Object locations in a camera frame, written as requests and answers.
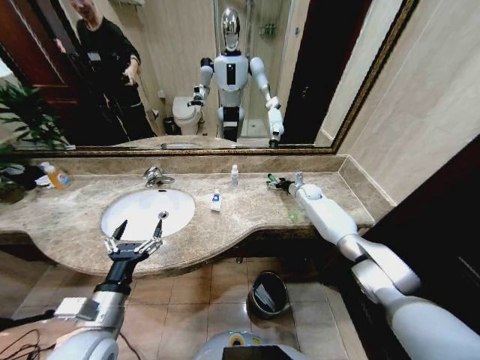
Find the marble countertop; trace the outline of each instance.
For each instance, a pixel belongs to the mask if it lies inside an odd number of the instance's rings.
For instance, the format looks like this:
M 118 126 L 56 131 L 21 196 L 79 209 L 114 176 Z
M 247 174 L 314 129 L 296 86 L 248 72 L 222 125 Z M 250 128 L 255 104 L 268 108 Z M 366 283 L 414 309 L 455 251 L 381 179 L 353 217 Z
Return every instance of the marble countertop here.
M 199 146 L 201 149 L 207 148 L 235 148 L 239 146 L 237 142 L 233 142 L 227 139 L 220 139 L 218 137 L 202 136 L 200 135 L 164 135 L 157 137 L 150 137 L 148 139 L 134 140 L 130 142 L 124 142 L 121 147 L 135 147 L 135 148 L 147 148 L 158 149 L 162 144 L 193 144 Z
M 230 174 L 172 176 L 175 183 L 161 187 L 190 194 L 195 214 L 184 229 L 163 237 L 163 246 L 136 267 L 137 276 L 167 276 L 199 266 L 257 230 L 313 226 L 290 195 L 266 190 L 266 174 L 241 173 L 238 187 L 230 184 Z M 358 227 L 373 226 L 373 218 L 338 173 L 306 172 L 304 180 L 319 185 L 352 215 Z M 0 232 L 28 233 L 57 263 L 78 272 L 105 275 L 111 262 L 103 242 L 102 214 L 118 198 L 144 188 L 138 175 L 77 175 L 67 190 L 38 189 L 17 204 L 0 206 Z M 215 188 L 222 195 L 220 213 L 210 210 Z

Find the person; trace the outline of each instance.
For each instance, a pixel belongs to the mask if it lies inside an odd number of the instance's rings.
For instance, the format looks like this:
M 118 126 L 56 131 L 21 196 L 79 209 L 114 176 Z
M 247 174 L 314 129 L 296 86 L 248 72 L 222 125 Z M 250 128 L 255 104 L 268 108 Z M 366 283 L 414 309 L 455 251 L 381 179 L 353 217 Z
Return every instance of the person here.
M 98 12 L 94 0 L 70 0 L 70 4 L 82 17 L 76 31 L 107 106 L 118 113 L 130 140 L 155 137 L 138 92 L 141 61 L 137 49 L 116 24 Z

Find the humanoid robot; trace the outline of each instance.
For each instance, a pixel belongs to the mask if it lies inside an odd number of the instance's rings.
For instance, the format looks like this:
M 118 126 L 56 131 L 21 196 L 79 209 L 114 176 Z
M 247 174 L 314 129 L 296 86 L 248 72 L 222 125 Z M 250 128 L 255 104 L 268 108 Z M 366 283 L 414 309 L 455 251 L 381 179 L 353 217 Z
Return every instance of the humanoid robot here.
M 235 10 L 227 8 L 223 12 L 221 25 L 225 50 L 214 61 L 203 58 L 200 62 L 200 84 L 193 89 L 193 100 L 188 106 L 205 104 L 210 92 L 210 82 L 215 75 L 221 104 L 218 109 L 219 134 L 227 140 L 236 142 L 245 117 L 242 108 L 243 89 L 248 83 L 248 74 L 251 74 L 265 96 L 268 130 L 271 135 L 269 145 L 271 148 L 277 148 L 284 133 L 284 120 L 279 110 L 281 105 L 278 97 L 270 95 L 270 85 L 263 62 L 260 58 L 252 58 L 249 62 L 238 50 L 240 19 Z

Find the mirror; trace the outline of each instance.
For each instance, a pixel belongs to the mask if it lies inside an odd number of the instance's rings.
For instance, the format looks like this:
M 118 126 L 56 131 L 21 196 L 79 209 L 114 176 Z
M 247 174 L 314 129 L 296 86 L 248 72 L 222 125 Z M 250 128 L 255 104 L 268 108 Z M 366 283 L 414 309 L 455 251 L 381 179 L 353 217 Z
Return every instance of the mirror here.
M 39 88 L 84 151 L 332 153 L 413 2 L 8 0 L 0 84 Z

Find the black clothing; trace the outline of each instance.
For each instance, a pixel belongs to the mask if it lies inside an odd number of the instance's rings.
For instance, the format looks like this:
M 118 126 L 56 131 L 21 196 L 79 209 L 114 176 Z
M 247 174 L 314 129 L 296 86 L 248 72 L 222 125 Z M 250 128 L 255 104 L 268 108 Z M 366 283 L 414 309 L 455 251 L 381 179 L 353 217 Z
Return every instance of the black clothing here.
M 76 30 L 95 73 L 94 82 L 110 100 L 110 107 L 120 118 L 129 139 L 155 137 L 140 100 L 138 85 L 126 85 L 128 78 L 123 74 L 131 63 L 131 56 L 140 64 L 138 51 L 122 30 L 106 18 L 95 31 L 89 30 L 81 19 Z
M 131 56 L 140 61 L 140 54 L 122 30 L 105 18 L 95 31 L 89 30 L 86 21 L 81 19 L 76 23 L 76 30 L 102 87 L 110 90 L 125 86 L 123 72 L 131 63 Z

